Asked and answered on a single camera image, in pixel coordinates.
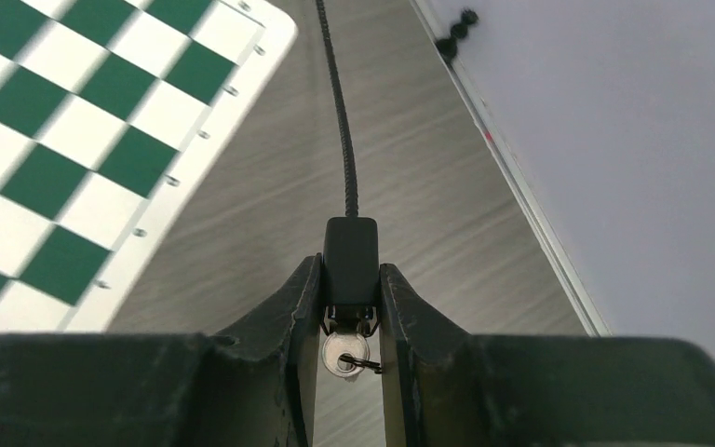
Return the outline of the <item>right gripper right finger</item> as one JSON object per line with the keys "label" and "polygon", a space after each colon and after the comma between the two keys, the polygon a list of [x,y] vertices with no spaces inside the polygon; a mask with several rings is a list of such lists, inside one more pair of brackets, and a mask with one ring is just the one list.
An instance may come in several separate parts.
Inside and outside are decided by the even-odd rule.
{"label": "right gripper right finger", "polygon": [[380,268],[390,446],[715,446],[715,361],[676,339],[471,334]]}

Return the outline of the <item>silver key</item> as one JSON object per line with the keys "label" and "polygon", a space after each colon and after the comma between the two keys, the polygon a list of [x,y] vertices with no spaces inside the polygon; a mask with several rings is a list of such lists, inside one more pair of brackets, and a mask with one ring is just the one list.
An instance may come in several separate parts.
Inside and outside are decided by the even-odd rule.
{"label": "silver key", "polygon": [[383,372],[381,364],[371,360],[366,338],[357,333],[329,334],[322,346],[321,357],[331,374],[346,381],[355,381],[365,371]]}

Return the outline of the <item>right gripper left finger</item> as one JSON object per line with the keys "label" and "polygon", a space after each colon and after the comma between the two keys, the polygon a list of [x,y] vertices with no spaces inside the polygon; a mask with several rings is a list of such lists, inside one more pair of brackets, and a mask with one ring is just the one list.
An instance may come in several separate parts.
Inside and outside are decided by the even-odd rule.
{"label": "right gripper left finger", "polygon": [[308,446],[319,256],[204,333],[0,334],[0,446]]}

